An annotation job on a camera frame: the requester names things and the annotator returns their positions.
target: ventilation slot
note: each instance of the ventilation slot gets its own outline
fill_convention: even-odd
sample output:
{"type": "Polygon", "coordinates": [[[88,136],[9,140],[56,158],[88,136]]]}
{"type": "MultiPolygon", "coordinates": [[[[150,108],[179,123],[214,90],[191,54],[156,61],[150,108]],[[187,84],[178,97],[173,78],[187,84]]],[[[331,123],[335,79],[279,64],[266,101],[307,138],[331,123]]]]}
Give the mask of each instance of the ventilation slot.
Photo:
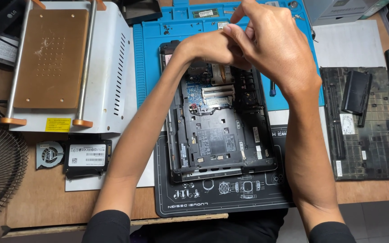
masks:
{"type": "Polygon", "coordinates": [[[121,98],[121,87],[122,87],[122,69],[124,66],[124,48],[125,48],[125,36],[121,33],[121,45],[119,46],[119,55],[118,55],[118,71],[117,71],[117,79],[116,79],[116,87],[115,87],[115,108],[114,108],[114,115],[119,115],[120,105],[119,100],[121,98]]]}

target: black sleeve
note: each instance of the black sleeve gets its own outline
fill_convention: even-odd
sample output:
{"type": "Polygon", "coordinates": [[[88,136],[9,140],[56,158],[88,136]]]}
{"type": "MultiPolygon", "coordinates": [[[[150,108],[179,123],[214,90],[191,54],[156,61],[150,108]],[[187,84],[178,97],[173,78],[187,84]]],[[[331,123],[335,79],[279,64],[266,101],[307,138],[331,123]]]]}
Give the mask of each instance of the black sleeve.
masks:
{"type": "Polygon", "coordinates": [[[118,210],[106,210],[88,222],[82,243],[130,243],[130,219],[118,210]]]}
{"type": "Polygon", "coordinates": [[[309,234],[310,243],[355,243],[348,226],[340,222],[316,225],[309,234]]]}

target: black work mat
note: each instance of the black work mat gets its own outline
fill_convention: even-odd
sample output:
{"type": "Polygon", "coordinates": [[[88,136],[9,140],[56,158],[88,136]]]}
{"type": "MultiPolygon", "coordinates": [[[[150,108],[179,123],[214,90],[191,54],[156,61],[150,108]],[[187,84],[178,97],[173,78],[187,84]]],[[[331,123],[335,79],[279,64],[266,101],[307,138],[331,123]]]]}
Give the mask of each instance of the black work mat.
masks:
{"type": "Polygon", "coordinates": [[[389,180],[389,79],[385,68],[321,68],[328,139],[336,180],[389,180]],[[366,122],[340,110],[349,71],[372,74],[366,122]]]}
{"type": "Polygon", "coordinates": [[[170,178],[167,134],[163,131],[154,148],[157,214],[166,218],[294,207],[279,156],[279,144],[284,148],[287,125],[280,127],[281,132],[276,133],[278,141],[274,140],[278,169],[185,183],[176,183],[170,178]]]}

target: lcd separator machine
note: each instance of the lcd separator machine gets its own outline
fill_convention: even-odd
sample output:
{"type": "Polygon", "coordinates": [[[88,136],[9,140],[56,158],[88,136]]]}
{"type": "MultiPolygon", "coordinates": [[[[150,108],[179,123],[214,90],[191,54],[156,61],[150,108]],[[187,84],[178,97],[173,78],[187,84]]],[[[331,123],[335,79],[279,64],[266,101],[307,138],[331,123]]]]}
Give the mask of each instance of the lcd separator machine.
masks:
{"type": "Polygon", "coordinates": [[[130,37],[112,2],[28,0],[1,123],[12,131],[121,133],[130,37]]]}

